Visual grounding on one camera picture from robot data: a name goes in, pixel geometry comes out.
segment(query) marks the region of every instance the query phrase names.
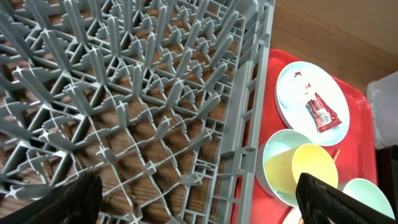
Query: dish rack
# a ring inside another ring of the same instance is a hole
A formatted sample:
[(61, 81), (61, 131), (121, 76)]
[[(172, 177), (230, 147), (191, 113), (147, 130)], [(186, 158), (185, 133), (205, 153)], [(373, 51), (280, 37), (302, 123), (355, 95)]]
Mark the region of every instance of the dish rack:
[(100, 223), (229, 223), (233, 205), (248, 223), (273, 0), (0, 10), (1, 193), (35, 200), (92, 170)]

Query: chopstick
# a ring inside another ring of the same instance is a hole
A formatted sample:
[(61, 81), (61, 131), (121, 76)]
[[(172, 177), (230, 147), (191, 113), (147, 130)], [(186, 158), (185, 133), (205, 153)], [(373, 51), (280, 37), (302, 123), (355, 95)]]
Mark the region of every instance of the chopstick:
[[(334, 162), (336, 162), (336, 159), (337, 159), (337, 157), (338, 157), (338, 154), (340, 154), (340, 149), (337, 150), (337, 152), (336, 152), (335, 155), (333, 156), (333, 161), (334, 161)], [(298, 224), (303, 224), (303, 223), (304, 223), (304, 220), (303, 220), (303, 218), (301, 218), (300, 221), (298, 221)]]

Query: bowl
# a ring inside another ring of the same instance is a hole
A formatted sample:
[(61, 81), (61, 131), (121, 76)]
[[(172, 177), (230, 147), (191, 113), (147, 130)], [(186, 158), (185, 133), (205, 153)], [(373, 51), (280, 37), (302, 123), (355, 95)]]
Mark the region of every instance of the bowl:
[(271, 197), (278, 198), (282, 202), (292, 207), (298, 207), (295, 195), (273, 190), (267, 179), (264, 165), (272, 156), (307, 143), (312, 142), (304, 134), (293, 129), (283, 129), (273, 134), (265, 144), (259, 147), (257, 152), (256, 178), (260, 186)]
[(349, 182), (339, 184), (337, 188), (357, 201), (395, 219), (387, 197), (374, 183), (366, 179), (355, 178)]

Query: gray plastic dish rack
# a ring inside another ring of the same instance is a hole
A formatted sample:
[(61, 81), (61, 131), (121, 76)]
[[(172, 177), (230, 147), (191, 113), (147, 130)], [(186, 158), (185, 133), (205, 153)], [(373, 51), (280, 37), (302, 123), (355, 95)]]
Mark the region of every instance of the gray plastic dish rack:
[[(147, 223), (142, 209), (154, 202), (161, 202), (168, 223), (229, 223), (234, 205), (236, 223), (249, 223), (274, 0), (55, 2), (25, 0), (17, 9), (0, 2), (0, 151), (11, 148), (2, 165), (0, 192), (16, 199), (40, 198), (83, 172), (108, 166), (117, 182), (103, 192), (104, 200), (121, 190), (131, 209), (124, 215), (101, 211), (100, 223)], [(83, 11), (90, 11), (89, 16), (83, 17)], [(62, 19), (53, 24), (56, 15)], [(35, 100), (22, 100), (17, 96), (21, 91)], [(135, 115), (132, 101), (141, 107)], [(212, 118), (209, 114), (221, 101), (223, 117)], [(94, 117), (111, 109), (116, 124), (99, 128)], [(169, 115), (154, 121), (164, 111)], [(130, 131), (143, 120), (154, 129), (146, 139)], [(202, 125), (192, 138), (187, 130), (194, 121)], [(72, 122), (78, 125), (70, 134), (66, 127)], [(176, 129), (188, 142), (177, 151), (164, 141)], [(120, 131), (131, 144), (115, 152), (104, 141)], [(217, 140), (214, 159), (200, 159), (202, 147), (212, 140)], [(160, 142), (165, 159), (145, 159), (142, 153), (151, 141)], [(93, 142), (99, 143), (99, 161), (83, 167), (76, 153)], [(116, 161), (132, 151), (144, 168), (123, 179)], [(186, 151), (193, 157), (183, 174), (178, 157)], [(54, 160), (59, 164), (49, 175), (44, 164)], [(154, 175), (169, 162), (179, 181), (161, 189)], [(41, 183), (16, 178), (28, 169)], [(138, 195), (126, 186), (143, 176), (157, 193), (136, 203)], [(205, 183), (203, 210), (188, 209), (191, 189)], [(178, 186), (185, 190), (175, 214), (165, 198)]]

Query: white container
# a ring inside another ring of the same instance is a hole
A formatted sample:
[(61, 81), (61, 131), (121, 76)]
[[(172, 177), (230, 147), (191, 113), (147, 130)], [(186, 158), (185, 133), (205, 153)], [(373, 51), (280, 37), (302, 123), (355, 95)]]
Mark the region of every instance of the white container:
[(398, 72), (368, 85), (377, 149), (398, 144)]

